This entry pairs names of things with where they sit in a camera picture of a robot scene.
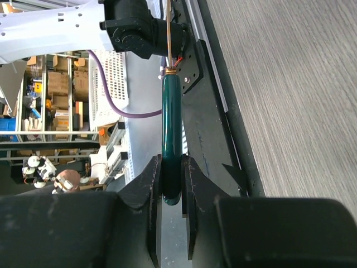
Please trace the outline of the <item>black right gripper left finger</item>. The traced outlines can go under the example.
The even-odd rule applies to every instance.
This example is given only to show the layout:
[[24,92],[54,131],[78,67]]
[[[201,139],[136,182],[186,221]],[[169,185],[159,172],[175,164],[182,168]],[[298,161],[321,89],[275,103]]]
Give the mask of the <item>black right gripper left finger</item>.
[[119,192],[1,198],[2,267],[159,267],[161,157]]

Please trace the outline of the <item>gold spoon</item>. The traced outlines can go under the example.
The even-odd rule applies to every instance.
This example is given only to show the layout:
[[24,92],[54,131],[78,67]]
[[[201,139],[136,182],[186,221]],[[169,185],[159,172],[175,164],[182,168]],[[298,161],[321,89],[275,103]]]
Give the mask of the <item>gold spoon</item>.
[[176,205],[181,194],[182,111],[180,81],[173,64],[171,1],[167,1],[168,65],[162,82],[162,195],[167,205]]

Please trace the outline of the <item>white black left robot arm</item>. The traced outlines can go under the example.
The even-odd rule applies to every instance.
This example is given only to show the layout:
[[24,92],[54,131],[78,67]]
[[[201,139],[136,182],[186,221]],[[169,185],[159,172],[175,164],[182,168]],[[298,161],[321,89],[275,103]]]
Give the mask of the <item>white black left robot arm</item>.
[[151,15],[146,1],[85,4],[1,14],[1,64],[37,55],[79,50],[179,56],[188,33],[180,23]]

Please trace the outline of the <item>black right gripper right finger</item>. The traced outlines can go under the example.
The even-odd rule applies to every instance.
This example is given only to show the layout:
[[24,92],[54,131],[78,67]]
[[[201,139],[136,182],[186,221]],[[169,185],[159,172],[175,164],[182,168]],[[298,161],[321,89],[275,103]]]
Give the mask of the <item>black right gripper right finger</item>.
[[355,267],[356,223],[337,200],[231,197],[184,156],[193,267]]

